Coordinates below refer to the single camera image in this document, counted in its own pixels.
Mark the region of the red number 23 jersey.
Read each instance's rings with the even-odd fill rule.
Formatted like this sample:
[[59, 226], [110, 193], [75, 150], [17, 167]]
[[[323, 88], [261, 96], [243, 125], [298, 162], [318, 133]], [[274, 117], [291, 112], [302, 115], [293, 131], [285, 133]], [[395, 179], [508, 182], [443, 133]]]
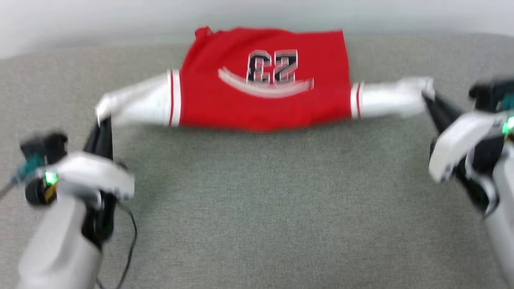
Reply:
[[426, 76], [350, 79], [343, 31], [200, 27], [181, 68], [101, 97], [97, 121], [274, 132], [381, 116], [408, 117], [435, 93]]

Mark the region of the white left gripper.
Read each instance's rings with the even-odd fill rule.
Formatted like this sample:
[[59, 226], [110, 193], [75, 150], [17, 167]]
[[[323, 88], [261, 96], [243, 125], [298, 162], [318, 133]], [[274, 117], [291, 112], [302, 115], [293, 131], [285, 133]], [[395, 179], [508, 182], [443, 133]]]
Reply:
[[57, 200], [69, 196], [85, 204], [81, 232], [97, 246], [112, 236], [117, 203], [135, 195], [134, 174], [113, 161], [111, 120], [108, 117], [102, 121], [102, 130], [94, 123], [83, 152], [72, 152], [59, 162], [38, 169], [38, 176], [56, 186]]

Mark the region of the grey fabric sofa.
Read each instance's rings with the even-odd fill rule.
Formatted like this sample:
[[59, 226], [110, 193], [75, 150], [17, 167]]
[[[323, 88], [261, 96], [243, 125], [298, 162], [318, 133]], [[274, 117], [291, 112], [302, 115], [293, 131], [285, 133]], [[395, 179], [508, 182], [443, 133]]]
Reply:
[[[469, 109], [475, 81], [514, 76], [514, 38], [347, 35], [353, 80], [435, 77]], [[189, 44], [85, 48], [0, 60], [0, 182], [19, 142], [60, 128], [81, 149], [99, 97], [182, 63]], [[127, 289], [505, 289], [459, 183], [433, 183], [428, 115], [245, 134], [114, 130], [136, 174]], [[0, 201], [0, 289], [45, 211]]]

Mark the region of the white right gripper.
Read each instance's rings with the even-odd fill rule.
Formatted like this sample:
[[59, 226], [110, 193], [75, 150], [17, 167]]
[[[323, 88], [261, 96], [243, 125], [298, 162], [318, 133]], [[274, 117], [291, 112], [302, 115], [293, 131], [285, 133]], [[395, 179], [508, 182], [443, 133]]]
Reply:
[[[439, 93], [422, 94], [439, 136], [432, 143], [429, 173], [436, 183], [457, 178], [487, 217], [499, 205], [493, 170], [506, 159], [506, 113], [464, 111]], [[444, 121], [452, 122], [445, 128]]]

